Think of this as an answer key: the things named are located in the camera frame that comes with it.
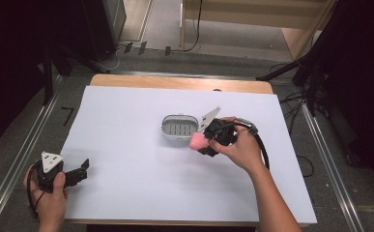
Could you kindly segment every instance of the metal rail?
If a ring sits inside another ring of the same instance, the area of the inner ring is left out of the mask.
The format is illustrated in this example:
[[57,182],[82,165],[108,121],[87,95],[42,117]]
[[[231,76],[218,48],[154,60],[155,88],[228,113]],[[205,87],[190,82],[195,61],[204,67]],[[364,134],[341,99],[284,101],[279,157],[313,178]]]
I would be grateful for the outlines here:
[[340,208],[342,209],[343,215],[347,221],[347,224],[349,225],[350,231],[363,232],[364,229],[359,219],[355,204],[353,203],[352,198],[350,197],[349,192],[347,191],[343,180],[340,177],[334,160],[331,157],[331,152],[329,151],[325,138],[320,131],[316,118],[311,116],[306,105],[302,106],[302,111],[319,150],[319,154],[322,157],[323,164],[328,173],[337,200],[339,201]]
[[23,167],[26,165],[30,154],[42,133],[43,127],[51,114],[55,102],[57,101],[59,91],[64,84],[65,78],[58,75],[54,83],[54,95],[46,106],[43,106],[39,113],[33,127],[30,129],[26,139],[23,142],[20,150],[15,157],[12,166],[10,167],[8,173],[5,176],[2,184],[0,185],[0,215],[8,202],[17,179],[20,177]]

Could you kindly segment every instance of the floor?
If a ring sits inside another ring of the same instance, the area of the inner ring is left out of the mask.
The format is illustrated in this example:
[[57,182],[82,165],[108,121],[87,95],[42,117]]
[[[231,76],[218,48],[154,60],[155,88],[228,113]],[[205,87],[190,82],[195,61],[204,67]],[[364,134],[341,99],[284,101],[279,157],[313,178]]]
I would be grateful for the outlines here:
[[[178,9],[180,2],[180,0],[154,0],[142,35],[139,37],[139,34],[135,33],[135,37],[127,40],[133,40],[135,43],[147,42],[147,47],[153,49],[163,49],[168,45],[177,49],[179,47]],[[192,23],[189,23],[188,44],[194,42]],[[150,49],[139,56],[134,48],[127,54],[120,50],[116,56],[111,56],[102,64],[108,67],[119,65],[118,69],[112,69],[113,73],[187,73],[251,79],[254,76],[274,71],[281,64],[292,61],[278,28],[239,28],[236,25],[223,23],[213,25],[203,22],[201,30],[199,45],[189,54],[173,52],[170,56],[165,57],[162,50]],[[237,32],[241,32],[240,36],[233,36]],[[73,67],[72,76],[68,77],[61,85],[58,101],[55,103],[50,117],[45,121],[42,136],[36,141],[34,149],[30,151],[32,154],[39,154],[41,151],[57,153],[68,136],[76,111],[67,125],[63,126],[68,112],[62,107],[78,109],[82,91],[94,74],[80,64],[73,63]],[[290,82],[292,76],[293,72],[288,72],[271,82],[273,91],[280,99],[294,93],[295,88]],[[0,140],[0,183],[5,178],[13,161],[16,160],[17,151],[23,145],[37,115],[43,110],[42,99],[43,92],[40,92],[29,102]],[[288,110],[290,110],[288,106],[282,105],[283,113]],[[334,186],[328,176],[327,168],[322,161],[315,140],[310,134],[309,125],[305,117],[299,114],[294,120],[292,142],[297,155],[306,157],[313,163],[313,175],[305,177],[304,180],[318,218],[318,224],[310,225],[304,228],[304,231],[374,231],[374,172],[369,168],[351,167],[345,159],[344,149],[336,137],[330,120],[323,115],[317,115],[316,120],[327,144],[329,144],[331,156],[342,177],[343,184],[356,206],[363,230],[351,228],[346,221],[338,197],[333,191]],[[32,155],[26,163],[31,163],[36,158],[37,156]],[[305,159],[299,159],[299,162],[303,175],[312,171],[310,163]],[[26,199],[21,177],[17,178],[14,192],[9,197],[9,202],[0,217],[0,231],[18,231],[17,228],[37,229],[37,223],[27,217],[28,211],[25,207]],[[64,231],[85,230],[85,226],[75,224],[67,224],[64,228]]]

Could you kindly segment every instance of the black curtain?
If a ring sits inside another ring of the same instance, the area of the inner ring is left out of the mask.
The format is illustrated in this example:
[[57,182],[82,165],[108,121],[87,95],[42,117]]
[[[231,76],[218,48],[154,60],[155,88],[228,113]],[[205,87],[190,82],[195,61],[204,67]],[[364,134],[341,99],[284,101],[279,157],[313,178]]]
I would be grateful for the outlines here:
[[0,1],[0,136],[43,87],[43,45],[25,4]]

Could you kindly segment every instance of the forearm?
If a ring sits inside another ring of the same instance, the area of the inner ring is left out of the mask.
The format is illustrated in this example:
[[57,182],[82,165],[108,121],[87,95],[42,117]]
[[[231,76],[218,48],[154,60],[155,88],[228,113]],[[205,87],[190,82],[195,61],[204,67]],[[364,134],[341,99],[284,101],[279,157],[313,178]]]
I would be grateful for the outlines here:
[[259,165],[248,171],[255,187],[262,231],[301,231],[277,189],[271,172]]
[[59,232],[62,224],[40,224],[39,232]]

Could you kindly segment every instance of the hand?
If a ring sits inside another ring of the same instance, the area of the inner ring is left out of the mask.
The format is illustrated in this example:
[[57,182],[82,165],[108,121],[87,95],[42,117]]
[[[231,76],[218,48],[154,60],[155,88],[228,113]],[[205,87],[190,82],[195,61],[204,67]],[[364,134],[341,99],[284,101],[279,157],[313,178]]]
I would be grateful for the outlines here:
[[[23,184],[26,187],[29,170],[27,171],[23,181]],[[43,191],[39,189],[36,182],[30,181],[30,190],[32,192],[33,203],[36,204],[37,200],[43,194],[36,206],[40,221],[39,231],[60,231],[64,222],[67,202],[66,199],[68,196],[67,192],[63,190],[65,182],[65,173],[59,172],[54,178],[53,192],[43,193]]]
[[[229,122],[236,120],[236,117],[222,118]],[[243,168],[246,172],[252,171],[261,164],[264,166],[261,158],[261,151],[255,137],[249,133],[245,127],[235,126],[235,132],[238,139],[230,146],[223,146],[215,140],[210,140],[210,146],[219,153],[227,156],[239,167]]]

